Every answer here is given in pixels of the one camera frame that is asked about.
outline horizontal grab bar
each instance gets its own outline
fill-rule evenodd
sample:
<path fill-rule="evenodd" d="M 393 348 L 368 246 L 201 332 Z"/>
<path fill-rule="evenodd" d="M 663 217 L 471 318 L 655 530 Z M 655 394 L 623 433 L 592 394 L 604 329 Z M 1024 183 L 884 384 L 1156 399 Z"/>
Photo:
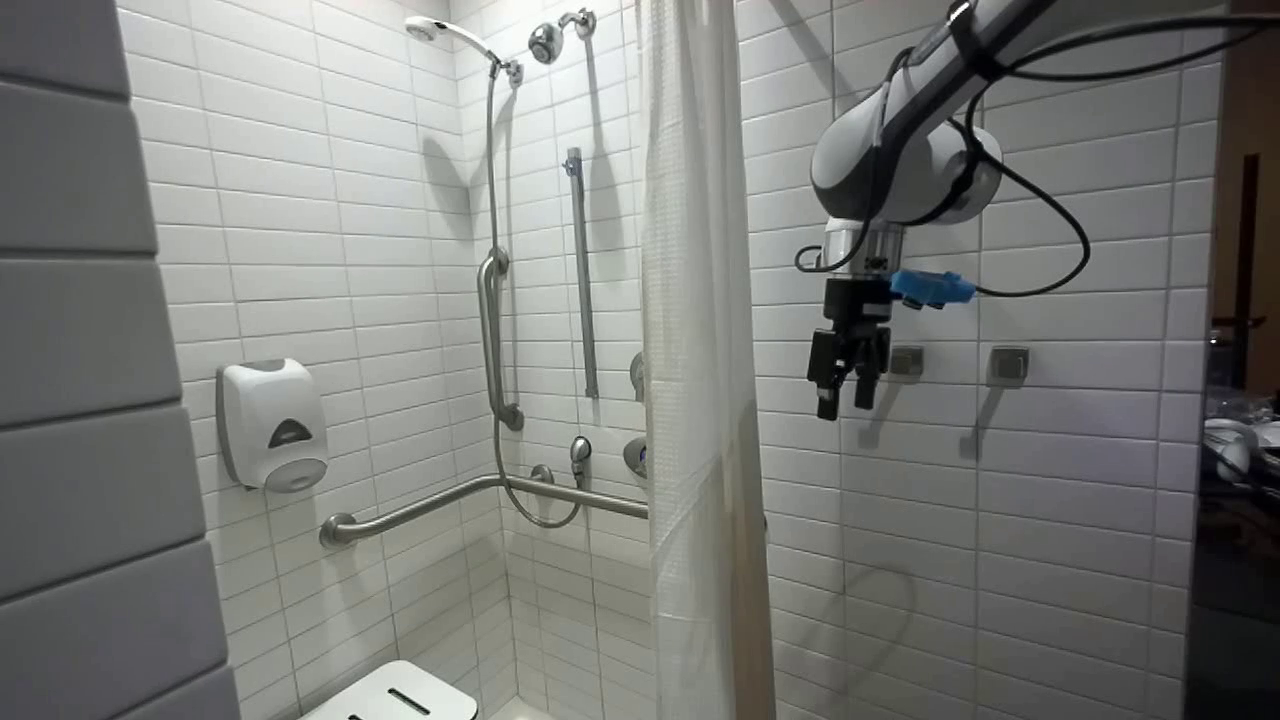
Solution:
<path fill-rule="evenodd" d="M 447 508 L 447 504 L 455 504 L 464 496 L 476 496 L 476 491 L 489 491 L 489 486 L 514 486 L 514 491 L 574 499 L 574 504 L 585 504 L 585 508 L 604 508 L 604 510 L 617 510 L 617 516 L 649 519 L 649 504 L 641 504 L 641 499 L 604 496 L 604 491 L 582 491 L 582 486 L 560 486 L 560 483 L 527 483 L 527 478 L 481 477 L 476 483 L 436 491 L 436 496 L 428 496 L 420 504 L 403 504 L 403 508 L 390 510 L 390 516 L 378 516 L 378 519 L 357 519 L 353 510 L 328 516 L 319 522 L 319 542 L 357 542 L 366 534 L 380 534 L 390 528 L 402 528 L 402 522 L 410 522 L 418 516 L 428 516 L 436 508 Z"/>

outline vertical grab bar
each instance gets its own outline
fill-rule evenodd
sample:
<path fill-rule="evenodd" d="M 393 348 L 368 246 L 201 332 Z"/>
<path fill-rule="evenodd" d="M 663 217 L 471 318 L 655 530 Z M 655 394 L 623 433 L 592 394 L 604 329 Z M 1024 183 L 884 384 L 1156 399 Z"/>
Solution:
<path fill-rule="evenodd" d="M 499 281 L 509 274 L 514 257 L 492 246 L 484 250 L 481 268 L 476 268 L 476 294 L 481 294 L 481 348 L 484 348 L 484 379 L 489 379 L 489 406 L 499 423 L 509 423 L 514 433 L 526 428 L 526 410 L 517 402 L 509 402 L 504 391 L 504 329 L 499 329 Z"/>
<path fill-rule="evenodd" d="M 577 243 L 577 315 L 585 329 L 585 394 L 600 394 L 595 379 L 595 313 L 592 313 L 592 257 L 587 257 L 587 183 L 585 153 L 570 148 L 564 177 L 574 181 L 574 243 Z"/>

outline robotic arm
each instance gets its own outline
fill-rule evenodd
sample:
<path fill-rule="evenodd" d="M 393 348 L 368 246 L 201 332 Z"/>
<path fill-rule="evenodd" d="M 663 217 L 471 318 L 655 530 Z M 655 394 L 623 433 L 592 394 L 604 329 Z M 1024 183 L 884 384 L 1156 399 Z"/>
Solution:
<path fill-rule="evenodd" d="M 974 139 L 949 123 L 974 94 L 1000 80 L 1019 57 L 1120 20 L 1186 16 L 1214 0 L 959 0 L 949 20 L 907 46 L 889 80 L 850 107 L 814 153 L 814 192 L 827 209 L 834 233 L 824 257 L 846 257 L 827 281 L 824 315 L 834 332 L 814 335 L 808 379 L 819 391 L 819 417 L 838 419 L 842 384 L 858 370 L 858 406 L 873 406 L 877 379 L 889 367 L 889 306 L 945 306 L 974 300 L 959 274 L 895 273 L 907 224 L 959 224 L 982 217 L 1000 167 L 975 156 L 1000 156 L 985 129 Z"/>

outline grab bar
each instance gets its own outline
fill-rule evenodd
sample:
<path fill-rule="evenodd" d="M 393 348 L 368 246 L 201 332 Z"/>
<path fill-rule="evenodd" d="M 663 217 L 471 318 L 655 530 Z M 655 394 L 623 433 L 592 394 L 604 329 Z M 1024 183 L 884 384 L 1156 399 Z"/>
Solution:
<path fill-rule="evenodd" d="M 585 329 L 585 394 L 600 394 L 600 379 L 595 379 L 595 313 L 592 313 L 592 257 L 587 257 L 587 183 L 585 183 L 585 153 L 582 148 L 570 148 L 564 170 L 574 181 L 577 318 Z"/>
<path fill-rule="evenodd" d="M 489 486 L 514 486 L 514 491 L 574 499 L 574 504 L 585 504 L 585 508 L 604 508 L 604 510 L 617 510 L 617 516 L 649 519 L 649 504 L 641 504 L 641 499 L 604 496 L 604 491 L 582 491 L 582 486 L 560 486 L 560 483 L 527 483 L 527 478 L 481 477 L 476 483 L 436 491 L 436 496 L 428 496 L 420 504 L 403 504 L 403 508 L 390 510 L 390 516 L 378 516 L 378 519 L 357 519 L 353 510 L 328 516 L 319 522 L 319 542 L 357 542 L 366 534 L 380 534 L 390 528 L 402 528 L 402 522 L 410 522 L 418 516 L 428 516 L 436 508 L 447 508 L 447 504 L 455 504 L 464 496 L 476 496 L 476 491 L 489 491 Z"/>
<path fill-rule="evenodd" d="M 526 410 L 520 402 L 509 402 L 509 388 L 504 388 L 504 329 L 496 315 L 499 302 L 499 281 L 509 274 L 514 257 L 492 246 L 484 250 L 481 268 L 476 268 L 476 294 L 481 294 L 481 348 L 484 348 L 484 379 L 489 379 L 489 406 L 499 423 L 509 423 L 514 433 L 526 428 Z"/>

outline white shower curtain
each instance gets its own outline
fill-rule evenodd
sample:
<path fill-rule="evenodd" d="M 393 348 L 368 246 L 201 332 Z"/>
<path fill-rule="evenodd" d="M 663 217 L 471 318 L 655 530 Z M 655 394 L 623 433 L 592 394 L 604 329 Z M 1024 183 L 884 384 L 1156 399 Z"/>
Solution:
<path fill-rule="evenodd" d="M 638 0 L 663 720 L 768 720 L 773 643 L 733 0 Z"/>

